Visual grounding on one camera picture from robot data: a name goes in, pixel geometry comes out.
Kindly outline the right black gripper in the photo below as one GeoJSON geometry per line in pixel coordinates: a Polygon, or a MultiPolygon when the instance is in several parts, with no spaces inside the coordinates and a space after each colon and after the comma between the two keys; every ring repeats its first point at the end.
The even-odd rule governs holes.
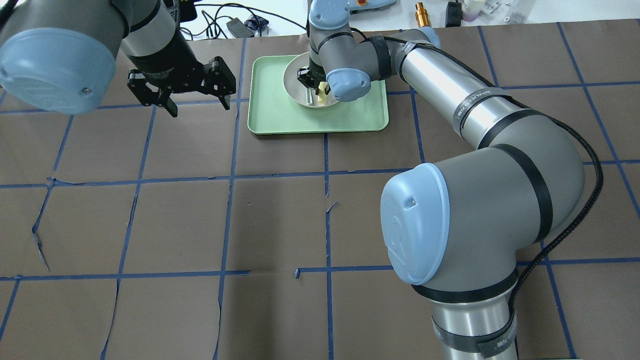
{"type": "Polygon", "coordinates": [[[307,88],[305,91],[306,106],[314,105],[314,91],[318,91],[318,98],[326,98],[329,83],[322,66],[310,63],[309,66],[298,68],[297,80],[307,88]]]}

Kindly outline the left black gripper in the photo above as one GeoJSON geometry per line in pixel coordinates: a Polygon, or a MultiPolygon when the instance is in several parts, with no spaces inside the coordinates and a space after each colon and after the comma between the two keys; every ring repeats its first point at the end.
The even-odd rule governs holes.
{"type": "Polygon", "coordinates": [[[127,84],[142,105],[158,105],[177,118],[178,106],[169,94],[199,92],[217,97],[226,111],[231,109],[231,96],[237,92],[235,75],[219,55],[207,64],[199,62],[180,32],[156,53],[127,57],[135,66],[130,75],[143,77],[127,84]]]}

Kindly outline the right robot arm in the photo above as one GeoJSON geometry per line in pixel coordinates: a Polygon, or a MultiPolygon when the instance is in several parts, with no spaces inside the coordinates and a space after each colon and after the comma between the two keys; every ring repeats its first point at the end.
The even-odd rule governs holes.
{"type": "Polygon", "coordinates": [[[356,42],[347,0],[311,0],[310,66],[336,100],[399,76],[473,151],[419,164],[381,195],[381,229],[398,278],[430,301],[448,360],[516,360],[515,297],[532,270],[588,214],[602,190],[583,137],[514,100],[441,48],[427,26],[356,42]]]}

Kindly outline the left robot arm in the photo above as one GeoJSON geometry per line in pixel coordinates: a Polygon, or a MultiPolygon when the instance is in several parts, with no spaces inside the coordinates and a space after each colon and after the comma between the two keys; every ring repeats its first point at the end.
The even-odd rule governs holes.
{"type": "Polygon", "coordinates": [[[4,0],[1,87],[37,109],[70,116],[95,110],[122,52],[132,62],[126,86],[144,107],[178,107],[172,94],[199,92],[230,109],[236,78],[222,57],[201,63],[180,24],[190,0],[4,0]]]}

